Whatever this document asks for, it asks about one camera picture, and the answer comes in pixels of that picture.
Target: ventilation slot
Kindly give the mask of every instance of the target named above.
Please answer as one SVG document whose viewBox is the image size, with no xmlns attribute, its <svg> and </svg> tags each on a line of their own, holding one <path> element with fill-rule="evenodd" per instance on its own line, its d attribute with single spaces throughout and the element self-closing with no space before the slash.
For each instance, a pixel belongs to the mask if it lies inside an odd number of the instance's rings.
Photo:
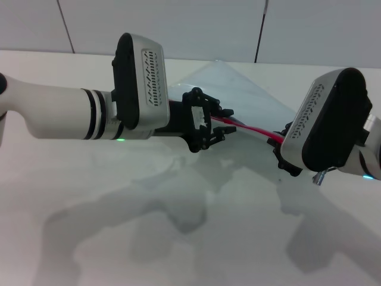
<svg viewBox="0 0 381 286">
<path fill-rule="evenodd" d="M 315 86 L 313 93 L 310 95 L 307 103 L 304 105 L 301 115 L 298 118 L 296 125 L 292 129 L 291 138 L 298 139 L 302 135 L 311 114 L 314 112 L 315 106 L 321 98 L 321 92 L 324 90 L 324 85 Z"/>
<path fill-rule="evenodd" d="M 152 106 L 161 105 L 161 90 L 159 81 L 159 65 L 154 51 L 142 51 L 144 81 L 147 102 Z"/>
</svg>

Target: red cable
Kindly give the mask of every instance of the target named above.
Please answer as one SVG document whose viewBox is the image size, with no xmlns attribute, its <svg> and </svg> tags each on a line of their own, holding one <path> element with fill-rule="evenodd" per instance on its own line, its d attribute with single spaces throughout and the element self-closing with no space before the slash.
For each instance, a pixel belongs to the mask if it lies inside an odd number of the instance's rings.
<svg viewBox="0 0 381 286">
<path fill-rule="evenodd" d="M 240 127 L 240 128 L 245 128 L 245 129 L 248 129 L 248 130 L 252 130 L 252 131 L 255 131 L 255 132 L 258 132 L 260 134 L 263 134 L 271 139 L 274 139 L 275 141 L 277 141 L 279 144 L 282 144 L 283 141 L 285 140 L 284 137 L 280 136 L 280 135 L 277 135 L 273 132 L 270 132 L 270 131 L 267 131 L 267 130 L 264 130 L 262 128 L 258 128 L 258 127 L 252 127 L 252 126 L 247 126 L 247 125 L 242 125 L 242 124 L 239 124 L 237 122 L 234 122 L 234 121 L 231 121 L 230 119 L 228 118 L 221 118 L 221 117 L 213 117 L 211 116 L 212 119 L 216 120 L 216 121 L 219 121 L 219 122 L 223 122 L 225 124 L 230 124 L 230 125 L 234 125 L 234 126 L 237 126 L 237 127 Z"/>
</svg>

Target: cylindrical joint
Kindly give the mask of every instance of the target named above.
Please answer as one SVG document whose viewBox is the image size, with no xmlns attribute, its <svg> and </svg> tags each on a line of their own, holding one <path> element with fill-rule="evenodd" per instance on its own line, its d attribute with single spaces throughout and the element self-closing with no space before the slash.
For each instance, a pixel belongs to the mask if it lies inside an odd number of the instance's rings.
<svg viewBox="0 0 381 286">
<path fill-rule="evenodd" d="M 34 85 L 0 74 L 0 116 L 20 113 L 29 132 L 48 139 L 148 139 L 115 118 L 110 92 Z M 4 130 L 0 120 L 0 139 Z"/>
<path fill-rule="evenodd" d="M 37 138 L 83 139 L 90 122 L 90 102 L 82 89 L 34 85 L 4 76 L 0 114 L 20 113 Z"/>
</svg>

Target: transparent plastic sheet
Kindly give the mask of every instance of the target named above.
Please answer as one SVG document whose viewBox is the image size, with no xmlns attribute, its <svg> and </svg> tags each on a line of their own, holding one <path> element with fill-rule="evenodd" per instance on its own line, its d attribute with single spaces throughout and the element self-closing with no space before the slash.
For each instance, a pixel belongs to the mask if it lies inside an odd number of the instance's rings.
<svg viewBox="0 0 381 286">
<path fill-rule="evenodd" d="M 281 131 L 295 117 L 293 110 L 222 61 L 214 61 L 170 86 L 169 98 L 181 101 L 195 86 L 220 100 L 223 108 L 233 109 L 234 118 L 249 126 Z"/>
</svg>

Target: black ring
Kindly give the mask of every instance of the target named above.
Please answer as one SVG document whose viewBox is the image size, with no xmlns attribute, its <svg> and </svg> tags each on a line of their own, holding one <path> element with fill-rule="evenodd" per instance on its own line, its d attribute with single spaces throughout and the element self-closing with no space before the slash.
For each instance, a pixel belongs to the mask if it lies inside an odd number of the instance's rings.
<svg viewBox="0 0 381 286">
<path fill-rule="evenodd" d="M 116 139 L 118 139 L 118 138 L 120 137 L 120 135 L 122 134 L 123 129 L 124 129 L 124 125 L 123 125 L 123 123 L 121 122 L 121 123 L 119 124 L 118 131 L 117 131 L 115 137 L 114 137 L 113 139 L 111 139 L 111 140 L 116 140 Z"/>
<path fill-rule="evenodd" d="M 7 113 L 4 113 L 2 116 L 0 116 L 0 122 L 5 118 L 6 115 Z"/>
<path fill-rule="evenodd" d="M 95 100 L 94 100 L 94 97 L 93 97 L 91 91 L 89 91 L 88 89 L 84 89 L 84 88 L 83 88 L 83 90 L 87 93 L 87 95 L 89 97 L 90 108 L 91 108 L 91 117 L 90 117 L 89 131 L 88 131 L 88 134 L 86 135 L 86 137 L 83 138 L 84 140 L 88 140 L 88 139 L 91 138 L 91 136 L 93 136 L 93 133 L 94 133 L 94 130 L 95 130 L 96 107 L 95 107 Z"/>
<path fill-rule="evenodd" d="M 361 167 L 363 168 L 363 171 L 366 175 L 368 175 L 369 177 L 372 177 L 374 179 L 374 176 L 369 172 L 368 170 L 368 167 L 365 163 L 365 158 L 364 158 L 364 155 L 361 153 L 361 151 L 359 151 L 359 157 L 360 157 L 360 165 Z"/>
<path fill-rule="evenodd" d="M 94 140 L 99 139 L 102 137 L 103 133 L 105 132 L 106 128 L 106 102 L 105 99 L 100 91 L 94 90 L 99 98 L 99 103 L 101 104 L 101 124 L 99 125 L 98 134 L 96 134 L 96 137 L 94 137 Z"/>
<path fill-rule="evenodd" d="M 7 89 L 7 79 L 0 73 L 0 94 L 2 94 Z"/>
</svg>

